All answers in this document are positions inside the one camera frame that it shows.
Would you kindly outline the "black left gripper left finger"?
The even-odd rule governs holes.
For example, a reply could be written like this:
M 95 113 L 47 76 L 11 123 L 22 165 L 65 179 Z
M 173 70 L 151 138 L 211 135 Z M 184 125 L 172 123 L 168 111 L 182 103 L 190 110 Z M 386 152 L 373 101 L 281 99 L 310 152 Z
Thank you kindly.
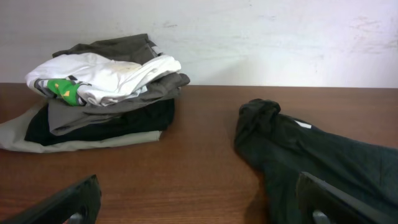
M 100 208 L 100 185 L 97 176 L 90 175 L 1 223 L 95 224 Z

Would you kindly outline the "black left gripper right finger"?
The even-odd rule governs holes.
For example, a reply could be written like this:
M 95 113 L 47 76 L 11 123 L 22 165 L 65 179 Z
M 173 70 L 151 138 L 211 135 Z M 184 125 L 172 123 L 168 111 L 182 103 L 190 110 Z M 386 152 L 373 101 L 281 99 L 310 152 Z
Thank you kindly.
M 394 224 L 397 220 L 308 172 L 299 175 L 296 198 L 303 223 Z

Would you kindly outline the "dark green t-shirt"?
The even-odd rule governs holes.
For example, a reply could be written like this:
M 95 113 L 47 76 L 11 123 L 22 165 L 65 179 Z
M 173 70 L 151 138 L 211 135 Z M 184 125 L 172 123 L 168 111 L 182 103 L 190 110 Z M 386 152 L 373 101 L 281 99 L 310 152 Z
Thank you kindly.
M 397 218 L 397 149 L 324 132 L 262 99 L 240 107 L 234 148 L 264 174 L 272 223 L 301 223 L 295 196 L 301 172 Z

